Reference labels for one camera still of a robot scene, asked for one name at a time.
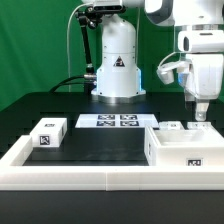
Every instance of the green backdrop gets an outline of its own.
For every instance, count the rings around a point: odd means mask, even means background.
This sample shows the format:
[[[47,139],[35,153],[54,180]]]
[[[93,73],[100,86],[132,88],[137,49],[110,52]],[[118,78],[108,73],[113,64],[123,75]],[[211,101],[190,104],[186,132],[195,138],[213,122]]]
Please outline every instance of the green backdrop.
[[[26,93],[49,91],[68,77],[66,30],[78,0],[1,0],[0,1],[0,110]],[[122,17],[136,26],[137,9]],[[95,67],[101,64],[101,30],[90,30]],[[85,72],[83,44],[78,22],[71,27],[72,75]],[[183,91],[176,83],[165,86],[156,68],[173,51],[173,28],[152,25],[140,13],[138,67],[147,91]],[[68,91],[67,87],[59,91]],[[82,86],[72,91],[83,91]]]

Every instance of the black tabletop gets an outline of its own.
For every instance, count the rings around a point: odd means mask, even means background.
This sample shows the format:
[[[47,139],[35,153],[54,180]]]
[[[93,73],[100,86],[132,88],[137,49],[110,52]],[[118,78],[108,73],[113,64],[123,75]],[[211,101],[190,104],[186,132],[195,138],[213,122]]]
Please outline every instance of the black tabletop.
[[[224,135],[224,104],[207,120]],[[182,93],[147,94],[134,104],[94,102],[82,93],[31,93],[0,112],[0,155],[43,117],[66,117],[59,149],[36,148],[25,165],[147,165],[144,129],[76,129],[79,114],[154,114],[158,121],[194,121]],[[224,191],[0,192],[0,223],[223,223]]]

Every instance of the white cube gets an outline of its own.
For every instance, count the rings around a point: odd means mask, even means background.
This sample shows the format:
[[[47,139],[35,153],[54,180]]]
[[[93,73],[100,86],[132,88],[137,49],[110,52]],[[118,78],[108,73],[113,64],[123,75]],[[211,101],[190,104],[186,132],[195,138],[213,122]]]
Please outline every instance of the white cube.
[[[30,132],[33,147],[59,147],[67,132],[67,118],[42,118]]]

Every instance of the white border frame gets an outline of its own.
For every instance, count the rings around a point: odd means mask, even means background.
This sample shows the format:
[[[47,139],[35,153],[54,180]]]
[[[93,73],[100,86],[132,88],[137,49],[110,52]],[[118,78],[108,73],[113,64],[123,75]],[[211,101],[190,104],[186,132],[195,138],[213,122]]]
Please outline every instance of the white border frame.
[[[224,167],[22,166],[32,138],[0,160],[0,190],[224,190]]]

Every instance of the white container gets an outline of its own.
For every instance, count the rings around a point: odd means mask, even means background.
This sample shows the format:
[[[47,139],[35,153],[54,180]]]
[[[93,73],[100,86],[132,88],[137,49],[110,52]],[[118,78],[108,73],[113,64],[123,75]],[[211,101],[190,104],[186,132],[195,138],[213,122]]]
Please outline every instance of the white container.
[[[30,132],[33,147],[59,147],[67,132],[67,118],[42,118]]]
[[[145,129],[150,166],[223,166],[224,139],[215,129]]]

